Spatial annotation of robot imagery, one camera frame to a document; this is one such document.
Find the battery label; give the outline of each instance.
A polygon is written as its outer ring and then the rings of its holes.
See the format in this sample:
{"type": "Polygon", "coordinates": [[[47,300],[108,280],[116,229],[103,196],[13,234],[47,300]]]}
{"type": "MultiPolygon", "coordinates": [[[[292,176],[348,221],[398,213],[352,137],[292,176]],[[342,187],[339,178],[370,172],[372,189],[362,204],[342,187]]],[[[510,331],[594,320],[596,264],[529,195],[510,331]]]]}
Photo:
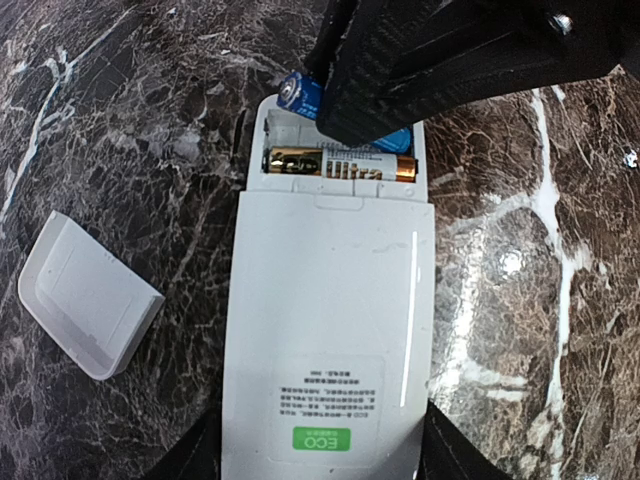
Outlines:
{"type": "Polygon", "coordinates": [[[271,460],[336,466],[374,463],[383,379],[380,357],[277,359],[268,435],[271,460]],[[301,456],[305,451],[313,458],[301,456]]]}
{"type": "Polygon", "coordinates": [[[388,153],[325,149],[322,171],[327,178],[395,181],[398,157],[388,153]]]}

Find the brown marble countertop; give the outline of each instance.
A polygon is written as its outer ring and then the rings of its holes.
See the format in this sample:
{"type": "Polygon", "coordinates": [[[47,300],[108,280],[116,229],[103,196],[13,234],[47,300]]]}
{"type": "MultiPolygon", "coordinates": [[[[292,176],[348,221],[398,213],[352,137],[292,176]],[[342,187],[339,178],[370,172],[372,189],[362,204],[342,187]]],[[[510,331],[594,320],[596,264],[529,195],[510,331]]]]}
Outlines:
{"type": "MultiPolygon", "coordinates": [[[[324,1],[0,5],[0,478],[136,478],[219,405],[256,108],[324,1]],[[167,301],[93,382],[21,306],[52,209],[167,301]]],[[[640,83],[622,71],[425,122],[431,395],[514,479],[640,478],[640,83]]]]}

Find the gold and white battery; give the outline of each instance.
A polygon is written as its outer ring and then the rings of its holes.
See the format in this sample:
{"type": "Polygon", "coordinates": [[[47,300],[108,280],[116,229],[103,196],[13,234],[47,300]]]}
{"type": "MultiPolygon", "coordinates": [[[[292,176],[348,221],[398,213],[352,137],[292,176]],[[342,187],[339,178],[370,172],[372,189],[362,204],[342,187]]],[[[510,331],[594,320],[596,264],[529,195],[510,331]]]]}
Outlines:
{"type": "Polygon", "coordinates": [[[403,155],[330,148],[273,147],[265,152],[264,171],[316,175],[342,180],[415,183],[417,160],[403,155]]]}

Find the screw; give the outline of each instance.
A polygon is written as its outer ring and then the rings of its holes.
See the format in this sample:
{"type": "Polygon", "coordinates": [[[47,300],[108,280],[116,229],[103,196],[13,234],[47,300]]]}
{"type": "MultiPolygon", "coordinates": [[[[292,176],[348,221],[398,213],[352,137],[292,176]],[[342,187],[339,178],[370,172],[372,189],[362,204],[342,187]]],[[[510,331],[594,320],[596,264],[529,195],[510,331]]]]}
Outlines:
{"type": "Polygon", "coordinates": [[[569,35],[573,30],[573,20],[564,13],[557,13],[549,18],[549,23],[562,35],[569,35]]]}

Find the battery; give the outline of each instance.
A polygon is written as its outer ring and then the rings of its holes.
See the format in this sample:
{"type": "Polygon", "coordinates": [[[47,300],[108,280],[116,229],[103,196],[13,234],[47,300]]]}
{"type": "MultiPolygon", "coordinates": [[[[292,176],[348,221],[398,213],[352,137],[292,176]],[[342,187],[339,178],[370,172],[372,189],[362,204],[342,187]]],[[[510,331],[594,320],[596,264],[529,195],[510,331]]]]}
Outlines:
{"type": "MultiPolygon", "coordinates": [[[[311,77],[293,72],[282,82],[278,106],[303,117],[315,120],[322,104],[324,88],[311,77]]],[[[411,130],[403,128],[371,145],[385,152],[405,153],[411,146],[411,130]]]]}
{"type": "Polygon", "coordinates": [[[265,154],[264,170],[266,173],[316,175],[341,180],[414,183],[417,160],[391,153],[273,147],[265,154]]]}

